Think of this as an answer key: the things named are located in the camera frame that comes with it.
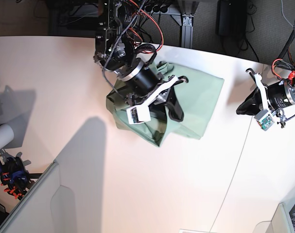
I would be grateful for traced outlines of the white corner panel right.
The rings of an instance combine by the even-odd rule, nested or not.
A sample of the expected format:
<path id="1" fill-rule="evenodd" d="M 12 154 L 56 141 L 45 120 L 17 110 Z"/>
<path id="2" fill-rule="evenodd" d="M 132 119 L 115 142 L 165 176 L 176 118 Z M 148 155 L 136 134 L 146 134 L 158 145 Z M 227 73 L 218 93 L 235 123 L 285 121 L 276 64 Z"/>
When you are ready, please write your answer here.
<path id="1" fill-rule="evenodd" d="M 271 221 L 258 223 L 253 233 L 294 233 L 294 227 L 285 203 L 280 203 Z"/>

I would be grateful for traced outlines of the light green T-shirt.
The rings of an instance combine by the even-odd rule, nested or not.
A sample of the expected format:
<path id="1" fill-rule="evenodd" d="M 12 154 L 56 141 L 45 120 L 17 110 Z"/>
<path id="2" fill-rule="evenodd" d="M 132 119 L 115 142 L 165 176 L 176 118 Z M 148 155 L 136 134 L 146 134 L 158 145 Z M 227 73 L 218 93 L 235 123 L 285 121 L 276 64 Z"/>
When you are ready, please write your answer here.
<path id="1" fill-rule="evenodd" d="M 145 141 L 160 147 L 170 133 L 187 138 L 200 139 L 211 119 L 224 80 L 205 72 L 173 63 L 151 64 L 155 73 L 161 73 L 164 80 L 172 75 L 188 78 L 188 83 L 175 86 L 177 100 L 184 112 L 182 122 L 170 119 L 169 109 L 162 107 L 160 114 L 151 113 L 151 121 L 130 125 L 126 109 L 128 105 L 114 91 L 106 96 L 106 108 L 112 114 L 118 129 L 132 131 Z"/>

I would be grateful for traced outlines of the black power strip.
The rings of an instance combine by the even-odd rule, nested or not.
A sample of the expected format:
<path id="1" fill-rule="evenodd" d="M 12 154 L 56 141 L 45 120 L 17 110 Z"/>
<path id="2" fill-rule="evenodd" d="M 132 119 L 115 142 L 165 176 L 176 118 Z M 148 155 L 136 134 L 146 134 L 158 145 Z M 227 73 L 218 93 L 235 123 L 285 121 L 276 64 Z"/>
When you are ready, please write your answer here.
<path id="1" fill-rule="evenodd" d="M 161 5 L 161 4 L 147 4 L 144 8 L 146 12 L 152 12 L 152 13 L 166 13 L 168 11 L 168 6 L 167 5 Z"/>

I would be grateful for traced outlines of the grey aluminium table leg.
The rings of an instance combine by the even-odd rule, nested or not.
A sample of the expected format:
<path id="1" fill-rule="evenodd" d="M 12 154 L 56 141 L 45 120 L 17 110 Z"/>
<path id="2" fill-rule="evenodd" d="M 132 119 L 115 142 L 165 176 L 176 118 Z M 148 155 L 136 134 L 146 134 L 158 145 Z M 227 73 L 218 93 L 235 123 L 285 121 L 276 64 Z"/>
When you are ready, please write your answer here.
<path id="1" fill-rule="evenodd" d="M 192 49 L 193 43 L 193 17 L 189 15 L 182 16 L 181 26 L 181 47 Z"/>

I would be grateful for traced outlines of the left black power adapter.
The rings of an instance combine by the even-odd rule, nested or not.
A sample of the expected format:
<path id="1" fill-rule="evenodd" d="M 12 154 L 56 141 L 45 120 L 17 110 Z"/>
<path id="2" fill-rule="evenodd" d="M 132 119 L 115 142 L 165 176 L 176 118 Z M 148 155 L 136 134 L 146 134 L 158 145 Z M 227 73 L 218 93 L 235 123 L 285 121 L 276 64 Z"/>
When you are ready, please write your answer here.
<path id="1" fill-rule="evenodd" d="M 227 0 L 217 2 L 215 32 L 219 36 L 230 36 L 231 3 Z"/>

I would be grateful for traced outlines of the white panel divider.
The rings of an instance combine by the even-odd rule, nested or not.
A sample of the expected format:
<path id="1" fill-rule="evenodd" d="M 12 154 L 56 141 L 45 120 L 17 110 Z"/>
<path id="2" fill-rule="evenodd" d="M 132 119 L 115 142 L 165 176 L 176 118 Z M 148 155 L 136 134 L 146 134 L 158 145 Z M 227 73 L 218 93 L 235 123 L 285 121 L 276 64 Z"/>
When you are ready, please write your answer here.
<path id="1" fill-rule="evenodd" d="M 0 225 L 0 233 L 76 233 L 74 192 L 52 163 Z"/>

